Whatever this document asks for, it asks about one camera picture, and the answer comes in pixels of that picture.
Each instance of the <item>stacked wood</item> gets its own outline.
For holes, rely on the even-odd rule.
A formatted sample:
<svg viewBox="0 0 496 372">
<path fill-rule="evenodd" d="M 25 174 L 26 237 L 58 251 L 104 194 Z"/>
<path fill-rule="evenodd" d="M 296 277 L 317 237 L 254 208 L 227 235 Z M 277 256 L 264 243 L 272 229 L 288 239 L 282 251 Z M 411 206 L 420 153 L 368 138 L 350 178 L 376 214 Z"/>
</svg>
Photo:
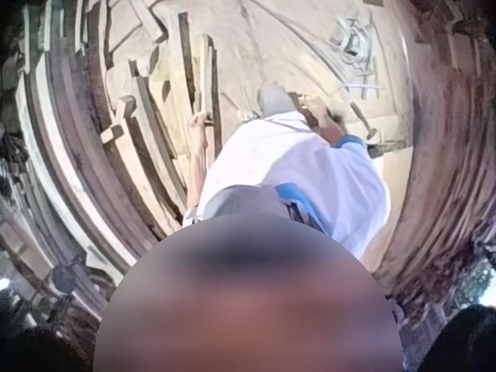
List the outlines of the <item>stacked wood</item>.
<svg viewBox="0 0 496 372">
<path fill-rule="evenodd" d="M 431 109 L 432 100 L 422 101 L 423 112 L 437 116 L 431 122 L 432 114 L 426 115 L 419 129 L 404 209 L 374 275 L 402 303 L 412 325 L 422 321 L 429 304 L 443 304 L 484 257 L 475 244 L 479 226 L 495 221 L 496 77 L 438 74 L 446 104 L 436 101 L 440 107 Z M 496 230 L 488 231 L 493 236 L 484 241 L 494 239 Z"/>
<path fill-rule="evenodd" d="M 146 1 L 112 5 L 112 12 L 130 9 L 138 23 L 127 25 L 131 30 L 109 46 L 110 34 L 120 36 L 112 27 L 109 34 L 108 0 L 91 6 L 49 0 L 41 55 L 34 37 L 39 14 L 26 7 L 26 50 L 32 53 L 17 105 L 29 161 L 14 187 L 51 267 L 79 254 L 118 284 L 147 250 L 181 228 L 191 157 L 186 122 L 193 104 L 214 109 L 215 50 L 203 36 L 195 49 L 197 74 L 190 76 L 190 36 L 177 11 L 165 4 L 151 9 Z M 123 53 L 119 46 L 141 29 L 155 47 L 140 55 Z M 116 56 L 121 60 L 112 67 Z M 125 71 L 125 84 L 116 90 L 106 86 L 111 68 Z M 208 141 L 213 161 L 213 130 Z M 21 203 L 22 193 L 29 204 Z M 84 276 L 83 267 L 75 270 Z M 77 296 L 93 301 L 86 307 L 97 316 L 102 303 L 88 283 L 81 284 L 86 294 Z"/>
</svg>

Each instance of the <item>wood scrap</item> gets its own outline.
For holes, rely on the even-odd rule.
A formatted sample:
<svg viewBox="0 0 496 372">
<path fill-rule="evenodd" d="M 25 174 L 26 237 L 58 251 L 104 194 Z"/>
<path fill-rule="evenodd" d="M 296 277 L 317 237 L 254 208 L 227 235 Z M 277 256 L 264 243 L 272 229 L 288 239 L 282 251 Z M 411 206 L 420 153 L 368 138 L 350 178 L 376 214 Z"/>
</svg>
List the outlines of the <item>wood scrap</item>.
<svg viewBox="0 0 496 372">
<path fill-rule="evenodd" d="M 119 99 L 115 124 L 113 124 L 112 128 L 120 127 L 122 135 L 115 139 L 115 146 L 143 203 L 150 210 L 158 226 L 167 235 L 171 235 L 178 231 L 181 226 L 174 219 L 175 212 L 173 209 L 161 197 L 160 193 L 156 192 L 158 188 L 154 187 L 152 181 L 150 181 L 150 177 L 140 161 L 140 155 L 134 146 L 128 124 L 130 117 L 129 111 L 132 109 L 133 103 L 134 100 L 131 97 L 122 97 Z"/>
<path fill-rule="evenodd" d="M 181 213 L 185 213 L 187 211 L 186 192 L 168 155 L 167 146 L 148 96 L 146 83 L 142 77 L 133 77 L 133 95 L 136 99 L 136 115 L 139 128 L 155 169 L 169 193 L 170 199 L 180 209 Z"/>
<path fill-rule="evenodd" d="M 141 21 L 141 24 L 145 30 L 150 34 L 153 41 L 159 42 L 164 38 L 164 32 L 160 28 L 153 17 L 152 12 L 143 3 L 143 0 L 132 0 L 131 5 L 133 6 L 134 12 Z"/>
</svg>

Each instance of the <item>lumber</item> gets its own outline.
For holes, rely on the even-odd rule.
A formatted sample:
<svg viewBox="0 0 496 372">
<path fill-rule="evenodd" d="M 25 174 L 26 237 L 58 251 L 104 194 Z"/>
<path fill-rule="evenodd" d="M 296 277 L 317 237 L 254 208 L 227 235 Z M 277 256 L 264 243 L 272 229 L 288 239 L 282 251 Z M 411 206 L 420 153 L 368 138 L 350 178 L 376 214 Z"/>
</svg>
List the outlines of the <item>lumber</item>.
<svg viewBox="0 0 496 372">
<path fill-rule="evenodd" d="M 36 140 L 36 138 L 39 137 L 37 137 L 33 131 L 31 115 L 28 109 L 25 82 L 25 75 L 23 74 L 21 75 L 21 78 L 19 80 L 19 86 L 15 98 L 17 108 L 19 110 L 19 121 L 21 122 L 22 133 L 24 135 L 24 140 L 26 141 L 26 148 L 29 152 L 30 161 L 33 163 L 33 169 L 36 173 L 36 176 L 40 181 L 43 190 L 46 192 L 46 196 L 49 198 L 53 208 L 60 216 L 62 223 L 66 226 L 67 230 L 81 245 L 81 247 L 87 251 L 88 260 L 96 263 L 98 267 L 105 270 L 109 275 L 112 276 L 112 278 L 114 278 L 114 280 L 117 280 L 117 282 L 119 282 L 120 279 L 122 279 L 123 275 L 119 272 L 119 270 L 117 270 L 116 267 L 114 267 L 112 263 L 110 263 L 109 260 L 107 260 L 99 253 L 98 247 L 76 220 L 73 212 L 67 206 L 62 195 L 58 191 L 58 187 L 54 183 L 55 177 L 52 177 L 52 175 L 50 174 L 48 166 L 43 159 L 42 152 Z"/>
<path fill-rule="evenodd" d="M 42 55 L 36 68 L 36 82 L 38 84 L 38 95 L 40 97 L 43 121 L 45 123 L 51 145 L 55 149 L 55 156 L 62 171 L 64 172 L 65 178 L 76 195 L 80 206 L 88 214 L 95 227 L 128 265 L 134 265 L 137 262 L 137 259 L 126 249 L 121 239 L 115 234 L 111 226 L 109 226 L 106 218 L 101 214 L 99 208 L 97 208 L 95 200 L 89 195 L 88 189 L 85 187 L 80 174 L 77 172 L 75 164 L 71 160 L 71 149 L 67 148 L 66 141 L 60 131 L 60 126 L 57 123 L 54 107 L 50 99 L 51 93 L 50 82 L 47 77 L 46 54 Z"/>
<path fill-rule="evenodd" d="M 132 0 L 131 5 L 133 6 L 134 12 L 138 16 L 141 24 L 145 30 L 150 34 L 153 41 L 158 42 L 164 38 L 164 32 L 160 28 L 160 25 L 153 17 L 151 11 L 143 3 L 143 0 Z"/>
<path fill-rule="evenodd" d="M 168 155 L 167 146 L 160 132 L 150 97 L 148 96 L 146 83 L 142 77 L 133 77 L 133 95 L 136 99 L 136 114 L 139 129 L 143 135 L 153 165 L 169 193 L 170 199 L 182 213 L 185 213 L 187 210 L 186 192 Z"/>
<path fill-rule="evenodd" d="M 40 16 L 38 8 L 32 5 L 25 5 L 22 10 L 24 17 L 24 50 L 25 67 L 24 71 L 29 74 L 36 66 L 38 59 L 38 27 L 36 20 Z"/>
<path fill-rule="evenodd" d="M 172 9 L 163 2 L 155 5 L 153 10 L 155 15 L 167 27 L 169 34 L 167 44 L 169 49 L 170 89 L 172 99 L 174 100 L 176 118 L 175 120 L 167 120 L 166 125 L 170 130 L 177 155 L 185 155 L 189 154 L 186 123 L 192 117 L 193 110 L 189 98 L 186 69 L 184 66 L 179 14 L 175 9 Z"/>
<path fill-rule="evenodd" d="M 134 100 L 129 96 L 119 99 L 115 124 L 113 125 L 122 128 L 122 135 L 115 139 L 114 144 L 143 203 L 150 210 L 158 226 L 167 235 L 171 235 L 178 231 L 181 226 L 174 219 L 175 213 L 172 208 L 161 197 L 160 192 L 157 192 L 158 188 L 153 186 L 134 146 L 128 124 L 133 103 Z"/>
</svg>

